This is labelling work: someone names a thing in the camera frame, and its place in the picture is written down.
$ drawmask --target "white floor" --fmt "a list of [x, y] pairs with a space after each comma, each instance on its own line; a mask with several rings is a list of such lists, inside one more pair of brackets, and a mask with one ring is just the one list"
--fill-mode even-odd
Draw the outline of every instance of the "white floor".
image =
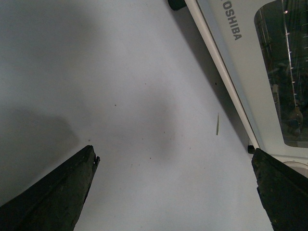
[[4, 1], [0, 30], [0, 205], [91, 144], [101, 162], [76, 231], [272, 230], [187, 8]]

